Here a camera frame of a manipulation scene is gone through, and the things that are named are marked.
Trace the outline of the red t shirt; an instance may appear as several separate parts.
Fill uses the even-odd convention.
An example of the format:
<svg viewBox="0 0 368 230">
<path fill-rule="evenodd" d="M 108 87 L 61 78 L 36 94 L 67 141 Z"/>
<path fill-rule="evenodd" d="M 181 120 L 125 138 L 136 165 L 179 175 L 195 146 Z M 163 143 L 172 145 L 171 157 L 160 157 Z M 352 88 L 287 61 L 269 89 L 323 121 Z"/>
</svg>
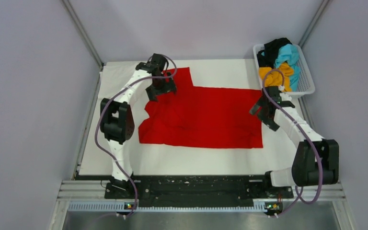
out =
<svg viewBox="0 0 368 230">
<path fill-rule="evenodd" d="M 252 89 L 194 86 L 190 68 L 173 78 L 177 91 L 149 101 L 149 117 L 138 128 L 141 144 L 252 149 L 262 148 L 262 123 L 249 113 L 262 93 Z"/>
</svg>

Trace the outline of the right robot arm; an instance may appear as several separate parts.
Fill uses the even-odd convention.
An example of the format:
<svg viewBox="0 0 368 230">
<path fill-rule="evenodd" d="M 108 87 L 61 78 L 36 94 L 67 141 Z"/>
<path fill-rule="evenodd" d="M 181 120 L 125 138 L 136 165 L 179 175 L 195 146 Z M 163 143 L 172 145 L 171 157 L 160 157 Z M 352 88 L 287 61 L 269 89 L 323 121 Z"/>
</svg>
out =
<svg viewBox="0 0 368 230">
<path fill-rule="evenodd" d="M 285 186 L 336 184 L 339 180 L 339 144 L 314 131 L 298 114 L 291 97 L 278 86 L 262 88 L 262 96 L 250 109 L 270 130 L 282 129 L 296 147 L 293 163 L 282 170 L 268 171 L 262 192 L 275 197 Z"/>
</svg>

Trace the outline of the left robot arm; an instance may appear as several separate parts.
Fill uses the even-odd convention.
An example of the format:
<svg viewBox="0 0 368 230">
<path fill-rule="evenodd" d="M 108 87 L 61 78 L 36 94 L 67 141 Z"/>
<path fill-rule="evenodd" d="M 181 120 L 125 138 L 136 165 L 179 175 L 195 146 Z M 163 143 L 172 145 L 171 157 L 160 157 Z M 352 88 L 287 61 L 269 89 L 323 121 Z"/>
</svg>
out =
<svg viewBox="0 0 368 230">
<path fill-rule="evenodd" d="M 147 62 L 135 66 L 133 74 L 118 93 L 101 100 L 94 141 L 111 158 L 113 170 L 110 184 L 123 198 L 131 197 L 136 187 L 126 151 L 126 141 L 135 132 L 132 108 L 143 93 L 150 101 L 157 101 L 158 95 L 176 93 L 174 77 L 177 71 L 176 63 L 171 58 L 154 53 Z"/>
</svg>

